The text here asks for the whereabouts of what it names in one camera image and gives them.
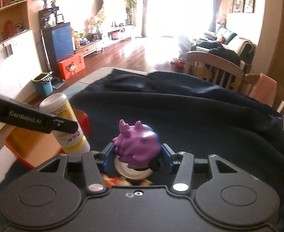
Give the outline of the dark navy table cloth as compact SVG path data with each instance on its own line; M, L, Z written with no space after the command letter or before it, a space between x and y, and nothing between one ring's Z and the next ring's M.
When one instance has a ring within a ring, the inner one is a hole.
M15 163L0 183L3 231L284 231L283 116L270 106L190 75L114 70L71 100L88 115L92 148L119 121L151 127L180 157L151 186L102 181L95 159L56 156L28 171Z

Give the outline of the teal waste bin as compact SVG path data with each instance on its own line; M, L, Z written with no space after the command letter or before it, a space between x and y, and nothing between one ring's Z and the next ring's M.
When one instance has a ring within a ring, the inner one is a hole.
M52 87L52 75L50 73L43 72L32 80L34 88L37 94L41 97L48 97L53 92Z

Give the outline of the dark green sofa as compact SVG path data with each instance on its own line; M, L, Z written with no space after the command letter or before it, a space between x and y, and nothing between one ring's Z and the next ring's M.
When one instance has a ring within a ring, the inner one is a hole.
M204 49L215 49L223 47L234 51L246 64L252 64L256 45L231 30L220 27L217 32L205 32L204 38L196 38L197 47Z

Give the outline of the yellow white cylindrical canister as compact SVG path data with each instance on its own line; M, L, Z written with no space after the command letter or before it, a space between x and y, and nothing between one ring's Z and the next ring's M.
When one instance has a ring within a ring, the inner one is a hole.
M69 157L81 157L90 151L90 145L64 93L47 97L40 103L39 108L44 113L57 116L52 134Z

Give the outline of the purple monster toy figure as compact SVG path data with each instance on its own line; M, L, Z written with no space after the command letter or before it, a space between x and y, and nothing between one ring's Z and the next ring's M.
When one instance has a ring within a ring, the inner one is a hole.
M118 161L135 171L160 170L161 145L153 129L141 121L129 125L119 121L119 135L113 139Z

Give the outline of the red metal tin box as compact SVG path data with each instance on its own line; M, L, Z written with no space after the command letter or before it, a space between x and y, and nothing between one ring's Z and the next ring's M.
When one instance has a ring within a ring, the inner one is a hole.
M86 148L79 147L77 150L70 148L77 144L80 136L80 133L74 135L53 131L46 134L15 127L5 139L5 145L17 160L33 169L61 153L67 153L73 158L80 157L87 152Z

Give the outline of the white sideboard cabinet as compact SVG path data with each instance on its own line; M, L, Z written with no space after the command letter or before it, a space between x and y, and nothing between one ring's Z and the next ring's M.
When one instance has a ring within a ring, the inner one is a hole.
M32 80L42 68L32 30L0 43L0 94L25 102L35 96Z

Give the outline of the pink towel on chair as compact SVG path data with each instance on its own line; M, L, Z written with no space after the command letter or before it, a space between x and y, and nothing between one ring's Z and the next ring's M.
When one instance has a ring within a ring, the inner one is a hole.
M276 91L277 82L261 73L257 83L252 87L249 96L258 102L272 106L275 101Z

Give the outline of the low white tv console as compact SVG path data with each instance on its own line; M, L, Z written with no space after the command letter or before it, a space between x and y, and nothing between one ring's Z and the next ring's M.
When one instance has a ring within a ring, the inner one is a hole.
M120 41L135 39L135 30L134 25L126 25L123 27L110 27L97 33L88 33L81 38L81 40L86 39L87 44L76 48L75 54L81 53L85 57L98 51L103 53L104 48L110 45L115 46Z

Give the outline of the orange cartoon gift box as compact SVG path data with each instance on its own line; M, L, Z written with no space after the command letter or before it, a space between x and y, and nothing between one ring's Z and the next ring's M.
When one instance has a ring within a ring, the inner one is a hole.
M76 73L85 69L84 57L81 53L70 55L68 58L58 63L60 77L67 80Z

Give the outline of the wooden dining chair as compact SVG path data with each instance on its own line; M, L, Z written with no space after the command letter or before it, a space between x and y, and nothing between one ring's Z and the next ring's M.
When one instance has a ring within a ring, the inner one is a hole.
M259 78L257 74L245 74L240 67L224 58L200 51L187 53L185 73L245 95L249 95ZM284 89L279 84L271 107L284 114Z

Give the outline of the dark cabinet with blue panel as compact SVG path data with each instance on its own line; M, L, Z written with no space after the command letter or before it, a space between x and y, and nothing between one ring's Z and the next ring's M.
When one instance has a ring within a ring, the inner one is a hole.
M38 18L48 69L59 78L58 63L74 54L71 25L64 20L58 6L38 11Z

